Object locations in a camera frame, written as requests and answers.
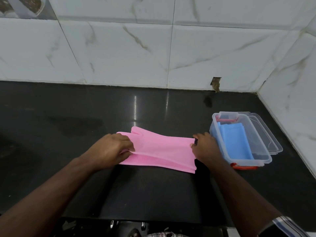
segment container lid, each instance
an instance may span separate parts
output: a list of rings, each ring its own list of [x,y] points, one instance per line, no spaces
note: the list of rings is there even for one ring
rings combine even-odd
[[[282,146],[277,141],[277,139],[274,137],[270,129],[267,127],[267,125],[263,122],[261,117],[256,113],[250,113],[250,112],[238,112],[240,114],[247,115],[254,127],[256,128],[260,138],[262,139],[264,145],[266,146],[267,150],[271,155],[276,155],[277,153],[283,151]]]

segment black countertop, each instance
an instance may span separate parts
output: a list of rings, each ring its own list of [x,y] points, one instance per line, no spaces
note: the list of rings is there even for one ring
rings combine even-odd
[[[252,93],[2,81],[0,213],[107,133],[129,132],[136,125],[191,137],[208,131],[212,114],[219,111],[262,117],[283,152],[264,167],[239,173],[284,215],[316,231],[316,180]],[[208,170],[196,165],[196,174],[135,166],[100,171],[78,191],[64,216],[230,225]]]

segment hand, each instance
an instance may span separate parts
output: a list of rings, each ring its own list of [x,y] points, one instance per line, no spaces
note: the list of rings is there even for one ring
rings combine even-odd
[[[223,159],[215,138],[208,132],[195,134],[193,137],[196,138],[198,142],[197,145],[190,144],[190,146],[193,154],[199,161],[208,166],[212,164],[214,160]]]
[[[127,159],[135,151],[133,143],[126,135],[107,134],[87,150],[81,158],[91,163],[94,170],[113,167]]]

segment left hand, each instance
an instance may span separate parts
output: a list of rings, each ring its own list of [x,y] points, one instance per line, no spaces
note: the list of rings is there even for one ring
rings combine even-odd
[[[85,158],[98,171],[113,167],[132,155],[129,151],[121,153],[123,150],[135,151],[130,139],[122,134],[107,134],[94,143],[81,158]]]

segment plastic container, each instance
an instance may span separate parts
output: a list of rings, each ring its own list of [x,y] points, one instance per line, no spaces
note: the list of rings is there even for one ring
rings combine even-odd
[[[210,133],[215,137],[223,157],[236,169],[255,169],[272,161],[271,155],[283,151],[259,115],[250,112],[219,112],[212,115]],[[253,159],[232,159],[227,153],[218,122],[223,124],[242,123]]]

